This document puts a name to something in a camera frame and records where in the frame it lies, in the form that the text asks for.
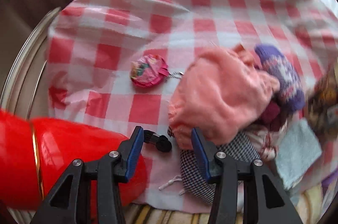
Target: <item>pile of clothes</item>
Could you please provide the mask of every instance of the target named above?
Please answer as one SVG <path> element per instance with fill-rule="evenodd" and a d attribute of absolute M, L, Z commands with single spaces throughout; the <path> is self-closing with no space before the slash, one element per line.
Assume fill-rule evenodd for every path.
<path fill-rule="evenodd" d="M 306 120 L 288 128 L 305 105 L 296 70 L 272 45 L 257 45 L 255 52 L 241 45 L 206 49 L 187 68 L 170 100 L 168 134 L 181 149 L 183 186 L 207 203 L 215 187 L 199 173 L 193 127 L 236 160 L 273 160 L 286 189 L 322 153 Z"/>

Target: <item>keychain chain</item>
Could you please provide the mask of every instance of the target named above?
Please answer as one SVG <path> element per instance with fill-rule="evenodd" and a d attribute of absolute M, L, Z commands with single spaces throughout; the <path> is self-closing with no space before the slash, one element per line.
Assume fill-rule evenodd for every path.
<path fill-rule="evenodd" d="M 182 78 L 183 75 L 184 75 L 183 72 L 180 72 L 180 71 L 174 71 L 174 72 L 169 73 L 169 75 L 167 76 L 167 79 L 168 79 L 168 78 L 176 78 L 176 79 L 180 79 L 180 78 Z"/>

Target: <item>metal screw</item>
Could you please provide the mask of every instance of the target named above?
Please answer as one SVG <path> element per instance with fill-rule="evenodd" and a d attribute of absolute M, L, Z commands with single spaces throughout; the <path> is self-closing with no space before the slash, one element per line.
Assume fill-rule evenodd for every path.
<path fill-rule="evenodd" d="M 118 157 L 119 156 L 119 152 L 118 151 L 111 151 L 109 153 L 109 156 L 112 158 Z"/>
<path fill-rule="evenodd" d="M 81 164 L 82 164 L 81 159 L 75 159 L 75 160 L 73 161 L 73 165 L 74 165 L 75 167 L 80 166 Z"/>
<path fill-rule="evenodd" d="M 254 163 L 256 166 L 258 166 L 258 167 L 260 167 L 261 165 L 263 165 L 263 162 L 262 162 L 261 160 L 259 160 L 259 159 L 255 159 L 255 160 L 253 161 L 253 163 Z"/>
<path fill-rule="evenodd" d="M 222 151 L 219 151 L 218 153 L 216 153 L 216 156 L 217 156 L 218 158 L 225 158 L 225 157 L 226 157 L 226 154 L 225 154 L 224 152 L 222 152 Z"/>

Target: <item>white drawstring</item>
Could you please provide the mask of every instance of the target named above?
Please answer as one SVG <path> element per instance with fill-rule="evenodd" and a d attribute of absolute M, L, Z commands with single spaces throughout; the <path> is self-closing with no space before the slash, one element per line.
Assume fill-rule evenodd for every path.
<path fill-rule="evenodd" d="M 173 179 L 170 179 L 167 183 L 163 184 L 162 186 L 158 187 L 159 190 L 163 190 L 175 181 L 182 181 L 181 175 L 176 175 Z"/>

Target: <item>red cup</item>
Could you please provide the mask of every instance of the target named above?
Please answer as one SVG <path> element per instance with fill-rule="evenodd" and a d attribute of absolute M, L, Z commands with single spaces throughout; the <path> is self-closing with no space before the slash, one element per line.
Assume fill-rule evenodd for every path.
<path fill-rule="evenodd" d="M 0 111 L 0 200 L 11 208 L 36 210 L 41 197 L 48 194 L 74 159 L 97 160 L 126 139 L 122 134 L 88 125 L 52 118 L 24 121 Z M 119 184 L 123 206 L 143 193 L 146 180 L 140 156 L 134 177 L 127 184 Z M 93 188 L 92 201 L 95 199 Z"/>

